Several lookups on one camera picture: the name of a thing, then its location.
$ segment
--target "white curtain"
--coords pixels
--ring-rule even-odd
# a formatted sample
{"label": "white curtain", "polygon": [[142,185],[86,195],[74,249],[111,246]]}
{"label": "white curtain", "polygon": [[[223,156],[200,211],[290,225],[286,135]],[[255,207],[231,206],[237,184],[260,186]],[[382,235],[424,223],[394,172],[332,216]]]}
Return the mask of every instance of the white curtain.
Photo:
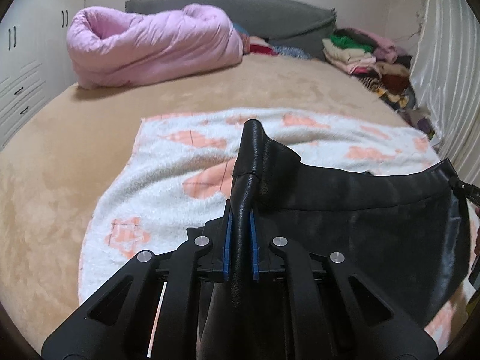
{"label": "white curtain", "polygon": [[427,0],[411,72],[460,177],[480,185],[480,24],[465,0]]}

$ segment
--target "gray headboard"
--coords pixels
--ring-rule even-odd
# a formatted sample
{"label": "gray headboard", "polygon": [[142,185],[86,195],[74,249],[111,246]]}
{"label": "gray headboard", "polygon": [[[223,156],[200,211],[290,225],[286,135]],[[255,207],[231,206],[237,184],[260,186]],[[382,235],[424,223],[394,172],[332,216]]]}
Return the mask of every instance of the gray headboard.
{"label": "gray headboard", "polygon": [[337,18],[334,9],[293,0],[129,0],[125,11],[150,15],[192,3],[220,7],[250,35],[268,39],[271,44],[300,47],[322,60],[322,39],[330,36]]}

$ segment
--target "white blanket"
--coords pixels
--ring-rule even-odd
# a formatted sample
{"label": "white blanket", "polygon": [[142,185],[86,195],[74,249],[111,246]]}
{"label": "white blanket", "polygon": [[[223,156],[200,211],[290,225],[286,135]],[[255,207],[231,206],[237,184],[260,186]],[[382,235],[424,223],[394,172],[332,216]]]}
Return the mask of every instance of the white blanket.
{"label": "white blanket", "polygon": [[[88,226],[79,270],[80,302],[138,251],[175,250],[187,239],[187,227],[223,215],[243,123],[252,118],[308,165],[407,175],[439,161],[418,130],[338,115],[239,108],[144,119],[128,164],[100,198]],[[472,222],[472,233],[477,225]],[[470,299],[473,288],[463,287]],[[454,312],[455,305],[447,303],[426,328],[441,349]]]}

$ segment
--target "pink comforter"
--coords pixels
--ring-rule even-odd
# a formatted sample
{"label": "pink comforter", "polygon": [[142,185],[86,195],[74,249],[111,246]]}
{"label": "pink comforter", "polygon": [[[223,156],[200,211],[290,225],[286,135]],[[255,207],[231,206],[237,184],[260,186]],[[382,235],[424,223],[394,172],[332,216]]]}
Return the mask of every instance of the pink comforter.
{"label": "pink comforter", "polygon": [[67,47],[86,89],[159,83],[242,61],[242,40],[220,8],[192,4],[156,15],[90,7],[78,12]]}

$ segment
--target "white wardrobe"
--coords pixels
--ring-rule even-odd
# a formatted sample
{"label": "white wardrobe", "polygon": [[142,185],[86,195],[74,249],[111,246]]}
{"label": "white wardrobe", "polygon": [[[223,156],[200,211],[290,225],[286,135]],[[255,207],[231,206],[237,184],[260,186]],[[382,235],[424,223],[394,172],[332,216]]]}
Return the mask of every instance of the white wardrobe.
{"label": "white wardrobe", "polygon": [[0,22],[0,150],[76,82],[66,33],[85,0],[14,0]]}

